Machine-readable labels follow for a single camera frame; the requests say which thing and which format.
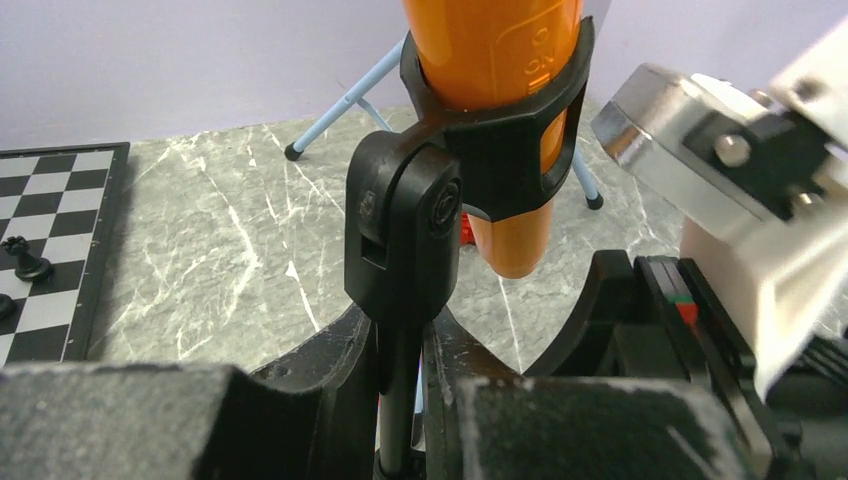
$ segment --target orange cup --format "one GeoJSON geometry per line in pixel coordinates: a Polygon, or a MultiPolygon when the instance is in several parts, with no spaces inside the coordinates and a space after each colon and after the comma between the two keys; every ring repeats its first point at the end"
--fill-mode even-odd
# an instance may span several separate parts
{"type": "MultiPolygon", "coordinates": [[[[421,68],[448,107],[514,103],[553,79],[577,44],[582,0],[404,0],[421,68]]],[[[563,112],[541,140],[542,171],[562,147],[563,112]]],[[[526,162],[513,158],[507,161],[526,162]]],[[[538,210],[489,222],[469,216],[477,247],[506,278],[529,275],[545,253],[553,200],[538,210]]]]}

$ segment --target white wall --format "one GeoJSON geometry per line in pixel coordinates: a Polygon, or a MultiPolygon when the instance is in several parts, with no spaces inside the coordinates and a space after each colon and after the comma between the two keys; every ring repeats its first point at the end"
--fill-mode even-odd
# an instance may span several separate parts
{"type": "Polygon", "coordinates": [[[317,116],[405,31],[397,0],[0,0],[0,149],[317,116]]]}
{"type": "Polygon", "coordinates": [[[848,0],[615,0],[589,95],[606,101],[642,62],[763,88],[847,14],[848,0]]]}

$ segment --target red object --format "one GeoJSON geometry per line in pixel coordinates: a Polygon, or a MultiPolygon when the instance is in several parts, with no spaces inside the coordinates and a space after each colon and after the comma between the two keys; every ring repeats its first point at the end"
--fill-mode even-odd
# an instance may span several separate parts
{"type": "Polygon", "coordinates": [[[468,221],[468,214],[462,212],[462,233],[459,239],[460,245],[476,245],[474,242],[474,232],[471,231],[471,222],[468,221]]]}
{"type": "Polygon", "coordinates": [[[698,306],[694,303],[678,302],[677,311],[680,312],[680,316],[683,317],[686,325],[690,327],[695,325],[695,322],[698,320],[698,306]]]}

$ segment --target marble floor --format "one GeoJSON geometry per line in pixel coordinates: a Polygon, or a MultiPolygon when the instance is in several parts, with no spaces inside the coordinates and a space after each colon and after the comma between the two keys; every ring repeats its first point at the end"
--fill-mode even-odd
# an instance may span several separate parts
{"type": "MultiPolygon", "coordinates": [[[[598,249],[674,254],[681,215],[622,172],[588,128],[579,146],[606,198],[585,206],[576,177],[556,197],[550,247],[522,280],[461,253],[449,305],[498,357],[523,369],[566,320],[598,249]]],[[[385,112],[402,129],[409,108],[385,112]]],[[[225,362],[253,369],[330,323],[342,288],[344,176],[376,125],[352,111],[297,163],[283,148],[310,121],[257,125],[133,145],[90,358],[225,362]]],[[[844,292],[830,324],[848,312],[844,292]]]]}

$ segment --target black chess piece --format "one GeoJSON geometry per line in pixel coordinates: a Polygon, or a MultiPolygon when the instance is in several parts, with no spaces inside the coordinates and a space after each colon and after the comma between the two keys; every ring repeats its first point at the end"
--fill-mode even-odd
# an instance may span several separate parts
{"type": "Polygon", "coordinates": [[[12,297],[5,293],[0,293],[0,320],[14,313],[16,308],[17,305],[12,301],[12,297]]]}
{"type": "Polygon", "coordinates": [[[0,243],[0,247],[9,255],[18,258],[15,276],[24,282],[39,282],[53,273],[49,260],[36,258],[29,253],[29,243],[24,237],[9,237],[0,243]]]}

